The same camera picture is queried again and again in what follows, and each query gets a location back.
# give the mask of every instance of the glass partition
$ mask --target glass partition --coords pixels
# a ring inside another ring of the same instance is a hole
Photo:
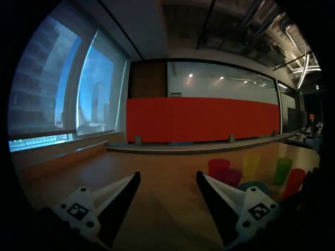
[[[248,100],[278,105],[273,79],[218,64],[167,63],[168,96],[214,97]]]

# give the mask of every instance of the desk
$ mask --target desk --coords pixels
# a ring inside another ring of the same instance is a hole
[[[231,168],[241,169],[245,153],[257,153],[261,159],[255,177],[241,182],[266,183],[275,200],[285,188],[271,185],[278,158],[289,157],[293,159],[292,168],[305,171],[319,163],[315,151],[282,143],[186,156],[104,152],[22,185],[33,207],[39,209],[54,206],[81,185],[96,190],[140,171],[141,184],[112,250],[220,250],[221,238],[196,183],[196,172],[207,173],[208,160],[215,158],[228,159]]]

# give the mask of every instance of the light fixture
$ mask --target light fixture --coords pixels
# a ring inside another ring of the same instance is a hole
[[[307,67],[308,67],[309,54],[307,54],[307,53],[305,52],[305,56],[306,56],[306,59],[305,59],[305,63],[304,63],[304,68],[303,68],[303,70],[302,70],[302,74],[301,74],[300,79],[299,79],[298,89],[299,89],[299,88],[301,87],[301,85],[302,85],[302,82],[303,82],[303,80],[304,80],[304,78],[305,78],[306,70],[307,70]]]
[[[311,69],[307,69],[306,71],[307,72],[321,71],[321,69],[320,68],[311,68]],[[299,72],[302,72],[301,68],[298,68],[296,71],[293,71],[292,73],[299,73]]]
[[[281,86],[281,87],[283,87],[283,88],[285,88],[285,89],[287,89],[287,87],[285,85],[282,85],[282,84],[278,84],[278,85]]]

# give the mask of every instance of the orange partition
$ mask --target orange partition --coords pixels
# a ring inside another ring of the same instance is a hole
[[[279,132],[279,106],[205,97],[129,99],[126,138],[143,142],[189,142],[250,138]]]

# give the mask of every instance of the exposed ceiling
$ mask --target exposed ceiling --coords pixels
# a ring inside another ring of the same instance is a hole
[[[211,0],[161,2],[168,37],[188,39],[195,47],[198,44],[200,48],[243,55],[273,68],[299,58],[285,66],[290,78],[299,83],[304,55],[311,49],[273,0],[216,0],[212,10]],[[313,53],[309,54],[307,69],[306,74],[320,75]]]

